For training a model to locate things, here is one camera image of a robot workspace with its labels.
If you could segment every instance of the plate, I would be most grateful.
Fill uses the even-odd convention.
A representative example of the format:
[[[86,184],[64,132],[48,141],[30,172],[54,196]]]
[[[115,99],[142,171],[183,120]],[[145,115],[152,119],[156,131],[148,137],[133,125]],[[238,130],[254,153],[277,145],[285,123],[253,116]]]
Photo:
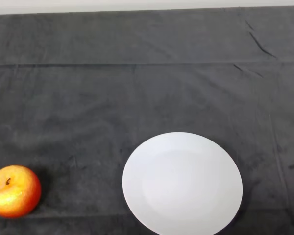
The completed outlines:
[[[122,186],[133,214],[160,235],[213,235],[231,222],[243,195],[227,152],[181,132],[142,143],[125,165]]]

